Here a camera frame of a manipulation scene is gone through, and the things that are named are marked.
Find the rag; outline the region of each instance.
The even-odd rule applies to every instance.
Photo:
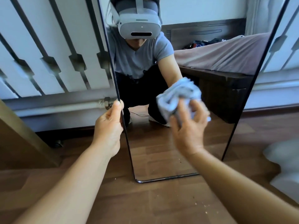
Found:
[[[165,90],[164,93],[159,94],[156,99],[164,119],[168,122],[170,116],[175,115],[181,126],[181,119],[177,112],[179,99],[183,98],[186,106],[189,107],[190,100],[200,100],[201,95],[200,89],[190,79],[184,77]],[[192,112],[190,107],[189,110],[193,119],[195,112]]]

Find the pink blanket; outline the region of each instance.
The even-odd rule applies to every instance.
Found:
[[[232,38],[212,45],[174,51],[180,66],[254,75],[270,33]]]

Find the white curtain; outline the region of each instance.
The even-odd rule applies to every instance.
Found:
[[[270,32],[285,0],[247,0],[245,35]]]

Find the right arm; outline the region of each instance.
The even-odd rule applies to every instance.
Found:
[[[203,146],[203,132],[209,112],[203,102],[191,101],[196,110],[194,120],[180,101],[178,110],[182,120],[171,117],[175,144],[190,164],[203,176],[227,211],[238,223],[299,223],[299,211],[254,181],[230,168]]]

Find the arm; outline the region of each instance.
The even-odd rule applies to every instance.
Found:
[[[108,162],[120,148],[122,106],[113,107],[95,124],[93,142],[62,179],[15,224],[84,224],[102,183]]]
[[[171,118],[175,144],[232,217],[238,223],[298,223],[299,211],[296,208],[204,150],[203,132],[209,112],[202,102],[192,101],[190,104],[196,110],[194,120],[183,102],[178,107],[181,129],[175,117]]]
[[[159,60],[158,66],[168,87],[171,87],[172,84],[183,78],[174,54]]]

